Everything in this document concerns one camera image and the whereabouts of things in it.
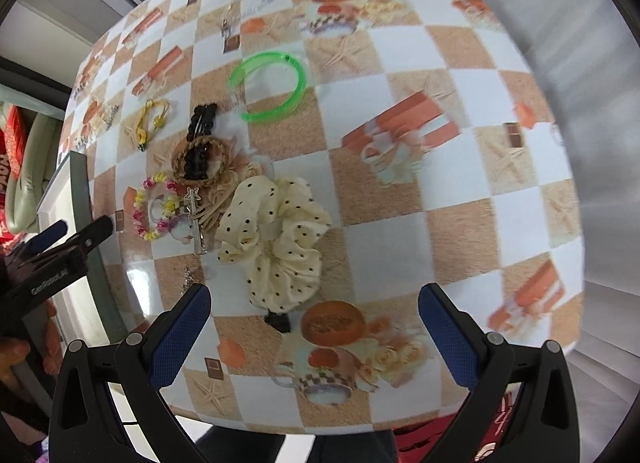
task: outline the brown braided bracelet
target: brown braided bracelet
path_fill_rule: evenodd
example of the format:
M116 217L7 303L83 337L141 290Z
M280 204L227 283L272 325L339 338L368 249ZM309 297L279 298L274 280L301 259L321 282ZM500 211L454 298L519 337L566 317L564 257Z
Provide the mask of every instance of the brown braided bracelet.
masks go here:
M220 155L220 168L218 169L218 172L216 172L216 174L213 177L207 178L207 179L194 180L194 179L185 178L184 177L184 163L185 163L184 157L192 148L205 145L205 144L212 144L217 149L217 152ZM205 187L210 187L212 185L216 185L217 183L220 182L220 178L222 178L223 173L228 169L229 154L230 154L230 150L229 150L228 144L223 139L217 138L216 136L213 136L211 134L194 138L193 140L189 141L185 145L185 147L172 158L171 166L172 166L172 169L174 169L174 179L180 185L184 185L187 187L205 188Z

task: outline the white curtain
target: white curtain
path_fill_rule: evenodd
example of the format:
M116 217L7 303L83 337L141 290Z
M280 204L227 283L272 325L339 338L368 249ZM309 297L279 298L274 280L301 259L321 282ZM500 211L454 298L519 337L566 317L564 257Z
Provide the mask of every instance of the white curtain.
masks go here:
M562 130L586 245L582 337L568 356L582 461L640 388L640 48L611 0L485 0Z

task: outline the checkered tablecloth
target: checkered tablecloth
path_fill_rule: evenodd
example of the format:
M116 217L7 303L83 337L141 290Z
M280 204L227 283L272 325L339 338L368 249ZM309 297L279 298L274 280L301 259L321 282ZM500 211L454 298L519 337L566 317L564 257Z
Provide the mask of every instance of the checkered tablecloth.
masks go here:
M185 267L212 295L202 334L175 383L162 390L172 410L225 427L290 433L365 432L450 414L466 392L433 347L425 353L423 341L411 345L422 358L391 374L389 364L410 363L411 353L388 347L390 337L379 333L397 328L424 338L415 303L419 289L434 281L488 329L489 317L549 262L564 291L516 340L539 346L553 337L571 348L580 329L583 262L572 173L545 97L504 29L486 23L492 15L468 16L460 0L404 0L411 10L401 20L329 37L300 29L294 15L310 0L273 0L252 13L264 25L241 30L240 47L223 53L220 25L230 1L146 0L101 37L81 65L81 72L91 64L94 70L79 75L60 158L70 148L86 153L94 215L114 216L124 208L127 188L170 171L194 106L217 103L217 135L236 136L270 157L276 176L306 179L331 215L332 227L317 245L322 278L314 302L349 302L362 313L375 345L362 356L351 351L376 383L351 389L346 402L334 405L312 403L295 379L278 376L289 386L276 385L272 376L287 335L265 324L264 311L249 303L238 267L222 265L215 251L194 255L193 243L170 235L146 242L125 216L124 230L100 251L129 328L177 302ZM242 0L241 13L260 3ZM125 46L155 8L160 19L135 46ZM132 88L174 46L185 58L154 91L171 104L167 124L139 152L136 114L146 98ZM226 80L243 58L262 50L297 57L308 87L290 117L247 124L232 110ZM249 108L277 105L293 80L286 71L257 75L245 88ZM446 112L459 135L428 152L411 182L383 187L342 138L417 91ZM110 121L89 132L87 111L95 103ZM518 104L535 113L537 123L521 125L521 146L512 148L504 124L518 122ZM236 367L221 361L218 347L228 349L229 340L246 358Z

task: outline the blue gripper pad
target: blue gripper pad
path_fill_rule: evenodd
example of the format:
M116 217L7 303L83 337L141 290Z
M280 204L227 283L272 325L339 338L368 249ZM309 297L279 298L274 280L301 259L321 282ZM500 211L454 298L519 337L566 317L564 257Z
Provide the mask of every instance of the blue gripper pad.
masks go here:
M479 379L478 355L428 285L420 290L418 313L453 379L458 385L473 390Z
M199 284L196 295L185 306L151 355L149 380L156 391L174 383L189 351L211 312L209 288Z

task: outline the table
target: table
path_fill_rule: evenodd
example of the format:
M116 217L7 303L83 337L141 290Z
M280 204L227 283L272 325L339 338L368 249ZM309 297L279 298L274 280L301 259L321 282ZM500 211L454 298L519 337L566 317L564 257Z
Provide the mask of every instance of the table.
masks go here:
M68 149L88 157L94 215L114 216L122 228L100 249L126 325L171 308L186 276L210 289L211 316L162 390L172 410L236 429L328 434L450 414L466 390L416 311L417 293L433 281L485 330L534 346L552 337L570 350L583 263L571 169L544 95L485 3L232 1L135 8L81 65L61 138L60 157ZM232 38L223 52L222 19L232 10L241 17L239 47ZM299 59L309 83L288 118L247 124L226 80L264 50ZM166 74L156 74L157 62L170 62ZM287 69L258 72L244 88L248 108L281 103L293 85ZM136 124L148 97L167 99L170 112L140 152ZM204 255L194 253L183 214L154 241L132 223L136 190L148 176L172 175L193 109L211 102L219 107L214 134L242 150L234 161L246 180L236 195L255 202L260 193L262 211L275 193L276 215L316 234L271 226L267 237L266 211L243 210L262 220L245 234L263 248L264 265L244 253L236 257L244 263L232 262L249 248L230 217L246 208L239 196L228 207L230 226L223 217ZM249 178L251 169L262 177ZM258 192L249 192L252 179ZM295 212L288 194L302 201L303 217L287 214ZM156 202L150 211L157 221ZM277 241L294 238L299 250L276 252ZM298 252L312 257L300 261L306 275L287 257ZM265 277L259 266L269 277L251 286ZM285 296L276 297L281 287ZM298 292L310 299L288 314L289 334L250 302L264 295L288 306Z

